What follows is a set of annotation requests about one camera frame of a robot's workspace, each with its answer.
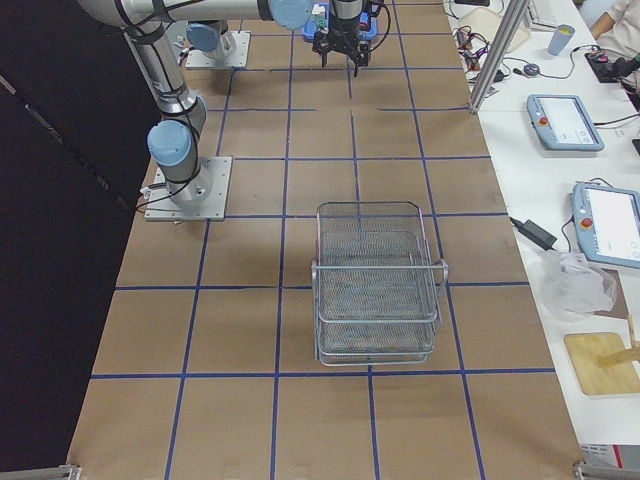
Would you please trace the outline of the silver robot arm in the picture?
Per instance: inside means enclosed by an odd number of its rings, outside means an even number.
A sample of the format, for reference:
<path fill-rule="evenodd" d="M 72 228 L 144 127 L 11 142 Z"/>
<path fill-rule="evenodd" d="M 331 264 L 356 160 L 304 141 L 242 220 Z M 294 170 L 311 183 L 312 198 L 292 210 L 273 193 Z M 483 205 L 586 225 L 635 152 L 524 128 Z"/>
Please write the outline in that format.
<path fill-rule="evenodd" d="M 224 63 L 236 50 L 236 42 L 226 20 L 191 22 L 186 28 L 186 35 L 195 50 L 216 64 Z"/>
<path fill-rule="evenodd" d="M 232 160 L 205 158 L 199 139 L 207 117 L 204 100 L 190 89 L 165 28 L 186 21 L 188 42 L 212 60 L 240 53 L 241 33 L 230 20 L 273 21 L 297 30 L 320 13 L 312 1 L 83 1 L 81 8 L 128 40 L 161 113 L 147 136 L 163 184 L 142 203 L 149 220 L 221 220 Z"/>

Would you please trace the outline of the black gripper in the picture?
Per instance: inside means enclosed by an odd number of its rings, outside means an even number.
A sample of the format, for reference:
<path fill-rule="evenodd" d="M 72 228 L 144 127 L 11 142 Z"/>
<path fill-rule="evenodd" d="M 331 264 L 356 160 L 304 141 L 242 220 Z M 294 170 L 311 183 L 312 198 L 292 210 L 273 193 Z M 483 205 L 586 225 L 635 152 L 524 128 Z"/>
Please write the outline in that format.
<path fill-rule="evenodd" d="M 367 67 L 371 58 L 370 43 L 360 42 L 359 34 L 358 27 L 355 29 L 330 28 L 324 33 L 315 33 L 312 51 L 320 56 L 321 67 L 326 67 L 330 52 L 352 55 L 354 76 L 357 77 L 360 68 Z"/>

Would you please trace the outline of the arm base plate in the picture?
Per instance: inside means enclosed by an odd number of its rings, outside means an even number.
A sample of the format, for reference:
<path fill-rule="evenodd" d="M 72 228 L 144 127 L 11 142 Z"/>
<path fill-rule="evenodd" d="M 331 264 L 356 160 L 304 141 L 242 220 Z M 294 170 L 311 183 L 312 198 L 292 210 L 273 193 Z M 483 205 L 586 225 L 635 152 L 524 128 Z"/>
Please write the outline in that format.
<path fill-rule="evenodd" d="M 177 195 L 181 186 L 171 184 L 167 189 L 165 177 L 156 168 L 154 183 L 160 187 L 150 191 L 148 205 L 143 206 L 147 221 L 223 221 L 226 214 L 232 157 L 200 157 L 199 174 Z"/>
<path fill-rule="evenodd" d="M 248 60 L 251 33 L 229 30 L 224 34 L 208 29 L 207 25 L 192 24 L 187 39 L 192 50 L 186 59 L 190 70 L 243 69 Z"/>

